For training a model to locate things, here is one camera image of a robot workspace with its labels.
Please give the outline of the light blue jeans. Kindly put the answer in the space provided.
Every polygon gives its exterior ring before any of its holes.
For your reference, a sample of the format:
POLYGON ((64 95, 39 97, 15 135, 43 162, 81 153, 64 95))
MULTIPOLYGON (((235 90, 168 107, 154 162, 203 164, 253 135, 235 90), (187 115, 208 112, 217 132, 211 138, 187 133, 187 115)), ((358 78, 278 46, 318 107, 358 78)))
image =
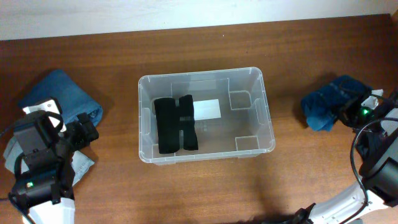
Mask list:
MULTIPOLYGON (((12 137, 3 153, 3 158, 5 158, 5 168, 10 172, 14 173, 14 165, 17 157, 23 153, 22 148, 20 147, 17 139, 12 137)), ((73 184, 77 184, 82 177, 89 171, 90 167, 93 166, 95 162, 91 160, 89 157, 81 153, 80 151, 75 151, 72 157, 72 168, 75 171, 75 176, 73 179, 73 184)))

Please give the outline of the navy blue garment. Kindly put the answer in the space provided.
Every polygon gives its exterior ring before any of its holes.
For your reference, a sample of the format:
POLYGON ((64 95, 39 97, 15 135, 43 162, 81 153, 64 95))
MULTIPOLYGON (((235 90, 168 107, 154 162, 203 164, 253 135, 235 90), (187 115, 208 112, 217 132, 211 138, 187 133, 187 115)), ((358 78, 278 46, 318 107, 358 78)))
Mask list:
POLYGON ((343 75, 304 96, 300 105, 313 131, 331 131, 344 105, 372 90, 359 80, 343 75))

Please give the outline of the dark blue jeans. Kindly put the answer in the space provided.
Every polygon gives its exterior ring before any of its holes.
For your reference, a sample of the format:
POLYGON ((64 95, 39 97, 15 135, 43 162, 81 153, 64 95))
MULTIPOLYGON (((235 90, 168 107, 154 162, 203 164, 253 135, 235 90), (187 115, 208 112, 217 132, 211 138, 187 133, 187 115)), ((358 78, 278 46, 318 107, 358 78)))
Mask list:
POLYGON ((83 91, 63 70, 50 72, 17 105, 23 109, 50 97, 57 99, 65 124, 77 121, 77 115, 81 113, 86 113, 94 126, 97 126, 103 117, 101 105, 83 91))

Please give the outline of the black garment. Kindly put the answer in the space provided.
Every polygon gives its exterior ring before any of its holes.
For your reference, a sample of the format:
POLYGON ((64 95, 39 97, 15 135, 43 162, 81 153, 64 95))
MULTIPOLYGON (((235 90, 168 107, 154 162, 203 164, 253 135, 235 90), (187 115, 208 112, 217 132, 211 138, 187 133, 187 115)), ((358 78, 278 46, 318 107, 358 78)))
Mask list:
POLYGON ((368 159, 373 155, 382 143, 380 134, 365 132, 359 139, 356 145, 356 150, 361 156, 362 160, 368 159))
POLYGON ((154 101, 160 154, 198 150, 192 95, 154 101))

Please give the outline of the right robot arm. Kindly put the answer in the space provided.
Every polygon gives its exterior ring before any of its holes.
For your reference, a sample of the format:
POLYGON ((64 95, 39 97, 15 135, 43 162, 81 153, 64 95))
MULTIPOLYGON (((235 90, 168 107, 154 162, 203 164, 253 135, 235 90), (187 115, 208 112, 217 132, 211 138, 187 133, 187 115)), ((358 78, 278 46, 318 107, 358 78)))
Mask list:
POLYGON ((291 223, 352 223, 367 213, 397 206, 397 90, 374 109, 343 116, 355 133, 350 163, 355 183, 322 203, 298 210, 291 223))

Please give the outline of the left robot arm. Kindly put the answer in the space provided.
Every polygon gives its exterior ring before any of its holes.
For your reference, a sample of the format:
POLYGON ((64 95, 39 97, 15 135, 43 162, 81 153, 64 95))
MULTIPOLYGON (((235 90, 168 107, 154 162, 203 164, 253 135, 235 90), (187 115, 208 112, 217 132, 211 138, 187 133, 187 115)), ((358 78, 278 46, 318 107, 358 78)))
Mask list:
POLYGON ((8 194, 27 223, 74 223, 72 157, 99 133, 86 113, 65 126, 60 114, 38 110, 14 123, 22 148, 14 164, 16 183, 8 194))

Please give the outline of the clear plastic storage bin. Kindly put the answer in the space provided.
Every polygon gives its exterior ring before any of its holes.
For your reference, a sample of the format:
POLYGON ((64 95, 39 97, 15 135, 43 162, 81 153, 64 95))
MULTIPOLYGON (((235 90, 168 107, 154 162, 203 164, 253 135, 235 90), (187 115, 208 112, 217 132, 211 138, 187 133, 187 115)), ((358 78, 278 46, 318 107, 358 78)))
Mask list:
POLYGON ((230 157, 256 157, 276 145, 262 72, 257 67, 146 75, 138 81, 139 157, 174 164, 230 157), (218 99, 221 118, 195 121, 198 150, 160 154, 154 101, 192 95, 218 99))

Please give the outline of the white label in bin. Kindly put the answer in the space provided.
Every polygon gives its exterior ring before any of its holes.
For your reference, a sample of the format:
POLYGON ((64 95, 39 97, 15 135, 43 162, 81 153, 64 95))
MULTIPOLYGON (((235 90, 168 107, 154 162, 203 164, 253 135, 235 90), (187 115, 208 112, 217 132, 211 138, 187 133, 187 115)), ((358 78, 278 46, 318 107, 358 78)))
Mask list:
POLYGON ((207 120, 221 118, 220 103, 218 99, 194 101, 194 120, 207 120))

